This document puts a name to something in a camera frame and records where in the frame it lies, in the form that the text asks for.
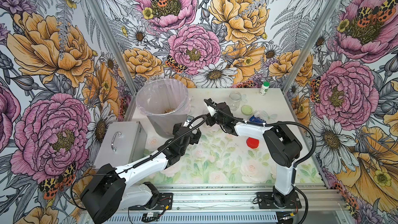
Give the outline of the mesh bin with pink bag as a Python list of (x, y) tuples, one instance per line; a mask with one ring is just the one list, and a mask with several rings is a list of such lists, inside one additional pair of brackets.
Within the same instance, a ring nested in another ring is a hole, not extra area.
[(176, 79), (151, 81), (138, 91), (135, 99), (141, 114), (163, 138), (173, 137), (174, 125), (184, 123), (190, 112), (188, 88)]

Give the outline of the red jar lid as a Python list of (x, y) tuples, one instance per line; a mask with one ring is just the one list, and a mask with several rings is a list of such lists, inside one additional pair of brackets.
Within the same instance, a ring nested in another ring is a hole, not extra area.
[(248, 138), (246, 144), (251, 149), (257, 149), (259, 147), (260, 141), (254, 138)]

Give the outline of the green lid peanut jar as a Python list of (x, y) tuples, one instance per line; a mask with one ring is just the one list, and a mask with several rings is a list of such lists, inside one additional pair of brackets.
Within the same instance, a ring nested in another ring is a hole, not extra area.
[(229, 95), (229, 108), (232, 112), (237, 111), (240, 107), (241, 94), (239, 92), (231, 92)]

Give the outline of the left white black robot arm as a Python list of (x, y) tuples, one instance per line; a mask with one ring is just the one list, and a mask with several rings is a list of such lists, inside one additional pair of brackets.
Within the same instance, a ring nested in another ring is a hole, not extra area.
[(95, 224), (110, 219), (121, 203), (127, 201), (126, 189), (179, 162), (187, 147), (199, 142), (202, 133), (199, 125), (180, 123), (174, 125), (173, 134), (173, 139), (145, 158), (116, 168), (108, 163), (92, 175), (79, 198)]

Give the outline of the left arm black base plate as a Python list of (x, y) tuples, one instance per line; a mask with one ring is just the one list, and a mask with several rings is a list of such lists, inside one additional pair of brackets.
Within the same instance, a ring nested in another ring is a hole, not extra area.
[(157, 197), (152, 197), (149, 202), (143, 206), (136, 205), (129, 207), (131, 211), (163, 211), (171, 210), (173, 206), (174, 194), (171, 192), (159, 193)]

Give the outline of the light green jar lid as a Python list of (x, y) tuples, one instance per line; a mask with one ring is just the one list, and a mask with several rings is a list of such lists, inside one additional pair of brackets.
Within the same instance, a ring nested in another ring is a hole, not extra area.
[(241, 113), (245, 116), (252, 116), (254, 113), (254, 110), (251, 106), (249, 105), (243, 105), (241, 107)]

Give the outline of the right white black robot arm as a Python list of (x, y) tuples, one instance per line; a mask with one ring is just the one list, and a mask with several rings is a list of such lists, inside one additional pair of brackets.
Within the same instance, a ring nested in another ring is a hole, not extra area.
[(215, 103), (211, 99), (205, 99), (204, 102), (209, 111), (207, 125), (212, 127), (217, 124), (227, 134), (265, 142), (271, 158), (277, 164), (276, 181), (272, 193), (273, 204), (277, 208), (287, 207), (295, 193), (295, 167), (303, 148), (288, 125), (298, 127), (302, 125), (292, 121), (270, 124), (246, 121), (234, 117), (225, 102)]

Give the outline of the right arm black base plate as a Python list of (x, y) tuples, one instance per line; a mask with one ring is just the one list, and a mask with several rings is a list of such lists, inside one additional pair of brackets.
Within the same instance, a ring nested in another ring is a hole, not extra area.
[(257, 192), (256, 197), (260, 209), (284, 211), (285, 209), (302, 208), (298, 193), (295, 190), (286, 196), (278, 192)]

